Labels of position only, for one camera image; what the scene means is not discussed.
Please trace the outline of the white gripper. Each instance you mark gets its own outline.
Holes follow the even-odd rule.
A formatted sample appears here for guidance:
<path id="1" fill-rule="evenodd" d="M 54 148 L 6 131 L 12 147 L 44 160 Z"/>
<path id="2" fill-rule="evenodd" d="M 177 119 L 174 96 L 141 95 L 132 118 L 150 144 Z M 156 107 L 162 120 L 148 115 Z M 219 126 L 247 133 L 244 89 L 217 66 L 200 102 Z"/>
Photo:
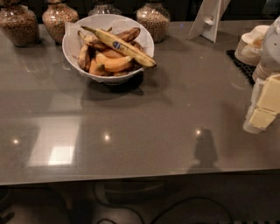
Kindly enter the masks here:
<path id="1" fill-rule="evenodd" d="M 251 95 L 243 129 L 251 134 L 266 130 L 280 113 L 280 74 L 258 78 Z"/>

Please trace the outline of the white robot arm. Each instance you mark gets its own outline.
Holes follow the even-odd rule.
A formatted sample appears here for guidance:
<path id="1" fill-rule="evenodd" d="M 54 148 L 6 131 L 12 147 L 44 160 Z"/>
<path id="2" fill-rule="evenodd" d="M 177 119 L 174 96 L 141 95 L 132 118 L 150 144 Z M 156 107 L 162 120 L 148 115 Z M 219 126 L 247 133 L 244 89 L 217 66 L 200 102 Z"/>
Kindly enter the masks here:
<path id="1" fill-rule="evenodd" d="M 266 31 L 260 61 L 253 72 L 255 85 L 243 129 L 259 134 L 280 114 L 280 17 Z"/>

